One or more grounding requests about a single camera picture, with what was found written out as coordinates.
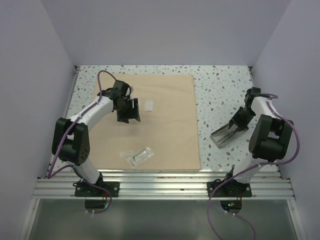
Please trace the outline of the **metal instrument tray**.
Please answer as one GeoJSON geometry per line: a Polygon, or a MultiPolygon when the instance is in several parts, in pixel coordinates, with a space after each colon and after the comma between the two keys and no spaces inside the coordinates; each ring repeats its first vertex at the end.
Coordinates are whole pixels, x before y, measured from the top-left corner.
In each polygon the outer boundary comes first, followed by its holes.
{"type": "Polygon", "coordinates": [[[214,131],[210,135],[210,139],[212,142],[219,148],[223,148],[228,145],[237,135],[241,132],[241,128],[239,128],[236,124],[229,124],[223,125],[218,130],[214,131]]]}

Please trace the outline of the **steel straight forceps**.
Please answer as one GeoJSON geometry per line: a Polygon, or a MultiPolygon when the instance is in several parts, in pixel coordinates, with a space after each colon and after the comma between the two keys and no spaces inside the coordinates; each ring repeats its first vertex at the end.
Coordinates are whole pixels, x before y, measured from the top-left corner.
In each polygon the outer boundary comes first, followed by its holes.
{"type": "Polygon", "coordinates": [[[233,139],[234,135],[235,135],[234,132],[231,132],[231,133],[224,135],[221,139],[218,140],[218,145],[219,146],[225,145],[226,143],[228,143],[229,141],[231,141],[233,139]]]}

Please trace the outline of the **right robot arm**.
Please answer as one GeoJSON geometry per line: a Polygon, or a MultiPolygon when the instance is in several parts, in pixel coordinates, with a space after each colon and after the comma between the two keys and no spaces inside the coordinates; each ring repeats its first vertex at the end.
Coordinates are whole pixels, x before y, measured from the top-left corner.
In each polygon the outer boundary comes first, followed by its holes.
{"type": "Polygon", "coordinates": [[[288,150],[294,123],[281,116],[272,104],[273,94],[262,93],[252,87],[246,91],[244,106],[226,124],[229,138],[249,129],[254,117],[258,119],[248,144],[248,156],[225,177],[223,192],[235,196],[245,189],[255,174],[267,165],[282,160],[288,150]]]}

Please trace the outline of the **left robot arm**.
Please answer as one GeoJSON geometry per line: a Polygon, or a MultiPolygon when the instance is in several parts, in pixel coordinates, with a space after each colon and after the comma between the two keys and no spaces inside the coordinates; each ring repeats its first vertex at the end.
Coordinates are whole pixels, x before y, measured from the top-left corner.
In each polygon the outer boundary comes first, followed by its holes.
{"type": "Polygon", "coordinates": [[[116,111],[116,120],[129,123],[141,121],[138,99],[132,98],[133,88],[124,81],[116,80],[113,87],[102,90],[94,101],[71,118],[59,118],[55,123],[51,152],[53,161],[60,159],[71,163],[74,170],[87,183],[86,190],[92,196],[103,193],[101,173],[89,160],[90,130],[106,115],[116,111]]]}

